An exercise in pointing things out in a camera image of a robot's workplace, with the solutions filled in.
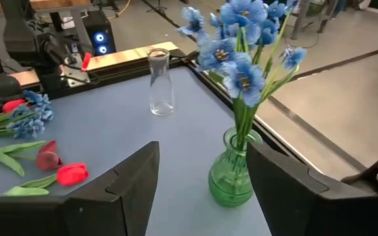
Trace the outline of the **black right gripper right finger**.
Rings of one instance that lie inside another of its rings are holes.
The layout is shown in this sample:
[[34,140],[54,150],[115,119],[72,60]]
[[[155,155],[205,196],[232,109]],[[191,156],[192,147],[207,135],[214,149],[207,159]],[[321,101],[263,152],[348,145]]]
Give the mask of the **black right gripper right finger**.
[[378,236],[378,161],[335,180],[250,143],[247,167],[272,236]]

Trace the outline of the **green glass vase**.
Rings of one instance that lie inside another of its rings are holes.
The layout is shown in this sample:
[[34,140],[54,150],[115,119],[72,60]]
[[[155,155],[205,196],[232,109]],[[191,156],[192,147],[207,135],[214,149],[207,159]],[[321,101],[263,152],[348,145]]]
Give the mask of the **green glass vase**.
[[261,136],[250,130],[242,145],[239,145],[236,128],[223,135],[225,150],[215,159],[209,169],[209,191],[222,207],[238,207],[246,203],[253,194],[247,170],[247,143],[261,144]]

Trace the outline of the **dark red artificial tulip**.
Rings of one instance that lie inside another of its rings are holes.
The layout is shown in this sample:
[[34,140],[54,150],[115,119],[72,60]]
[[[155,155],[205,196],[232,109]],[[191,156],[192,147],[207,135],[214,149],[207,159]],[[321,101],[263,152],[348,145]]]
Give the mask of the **dark red artificial tulip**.
[[[36,157],[26,157],[22,154],[24,151],[33,148],[39,148]],[[0,147],[0,163],[11,168],[21,177],[25,177],[24,169],[16,158],[35,161],[37,168],[40,170],[51,170],[63,165],[62,159],[57,154],[57,143],[55,140],[50,142],[37,141]]]

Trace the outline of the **blue artificial flower bunch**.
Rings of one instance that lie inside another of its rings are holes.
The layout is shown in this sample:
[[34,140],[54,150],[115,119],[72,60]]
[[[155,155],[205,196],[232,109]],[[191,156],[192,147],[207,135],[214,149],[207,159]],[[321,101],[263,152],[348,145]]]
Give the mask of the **blue artificial flower bunch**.
[[52,121],[54,112],[48,94],[24,90],[23,95],[30,111],[11,118],[0,118],[0,136],[13,138],[37,138],[45,131],[45,125]]
[[184,7],[187,25],[177,28],[195,37],[198,69],[211,72],[233,101],[236,122],[235,148],[243,149],[259,105],[288,83],[306,56],[306,49],[287,47],[278,57],[270,53],[260,66],[265,47],[276,48],[289,15],[298,9],[299,0],[226,0],[219,14],[208,20],[215,29],[210,36],[204,29],[206,19],[194,7]]

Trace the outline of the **tall smooth clear glass vase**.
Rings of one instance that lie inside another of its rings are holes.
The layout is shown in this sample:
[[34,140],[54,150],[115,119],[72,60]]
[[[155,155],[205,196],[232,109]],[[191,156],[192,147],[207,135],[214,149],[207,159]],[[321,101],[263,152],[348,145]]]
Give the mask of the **tall smooth clear glass vase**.
[[148,53],[150,66],[150,111],[154,115],[166,116],[175,105],[173,86],[169,76],[170,52],[156,48]]

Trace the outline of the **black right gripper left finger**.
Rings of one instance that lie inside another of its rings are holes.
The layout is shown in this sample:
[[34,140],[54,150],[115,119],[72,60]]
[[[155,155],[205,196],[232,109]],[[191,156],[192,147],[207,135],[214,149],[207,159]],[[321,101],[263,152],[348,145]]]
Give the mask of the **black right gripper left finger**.
[[158,172],[151,141],[67,195],[0,197],[0,236],[145,236]]

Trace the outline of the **black computer tower blue fans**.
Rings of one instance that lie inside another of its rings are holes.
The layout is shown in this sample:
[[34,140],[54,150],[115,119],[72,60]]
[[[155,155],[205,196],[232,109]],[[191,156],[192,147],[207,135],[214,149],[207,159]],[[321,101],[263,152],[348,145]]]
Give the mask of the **black computer tower blue fans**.
[[91,40],[95,56],[116,52],[111,23],[102,11],[89,11],[88,16],[84,17],[83,23]]

